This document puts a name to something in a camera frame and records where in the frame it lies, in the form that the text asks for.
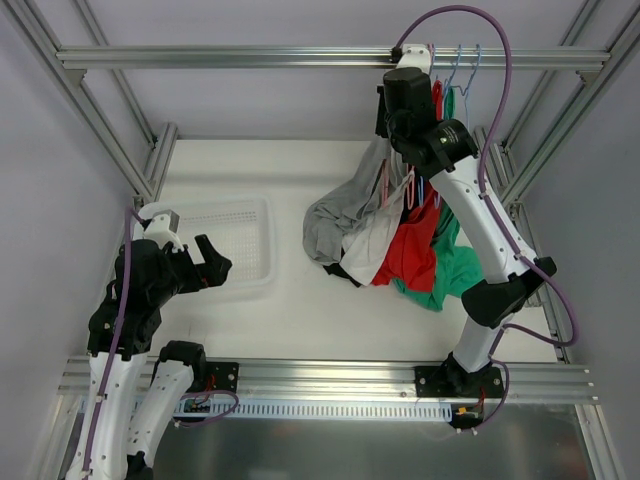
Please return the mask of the grey tank top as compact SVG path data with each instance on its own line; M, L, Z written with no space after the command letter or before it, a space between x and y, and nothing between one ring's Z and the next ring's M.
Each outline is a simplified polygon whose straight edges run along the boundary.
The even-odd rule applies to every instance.
M307 256L321 264L337 263L343 237L362 224L364 216L380 204L381 166L391 158L391 188L406 174L391 144L376 136L365 150L353 177L313 203L303 221L302 245Z

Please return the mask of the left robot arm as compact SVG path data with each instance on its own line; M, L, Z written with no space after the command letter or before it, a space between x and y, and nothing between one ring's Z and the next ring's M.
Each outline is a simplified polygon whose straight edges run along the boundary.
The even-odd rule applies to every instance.
M161 309L173 297L223 285L231 261L206 235L195 238L202 262L166 240L127 240L114 277L89 320L90 385L69 479L150 479L160 440L181 400L218 394L203 345L169 341L154 364L149 389L135 402L138 381Z

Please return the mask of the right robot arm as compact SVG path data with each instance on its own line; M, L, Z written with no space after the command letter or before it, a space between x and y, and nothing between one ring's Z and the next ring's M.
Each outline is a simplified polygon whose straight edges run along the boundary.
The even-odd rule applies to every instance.
M442 197L482 268L483 280L461 296L467 320L459 342L427 380L439 392L475 396L491 384L490 355L502 327L557 267L521 238L489 190L478 147L464 124L437 118L425 72L417 67L388 71L379 93L392 148Z

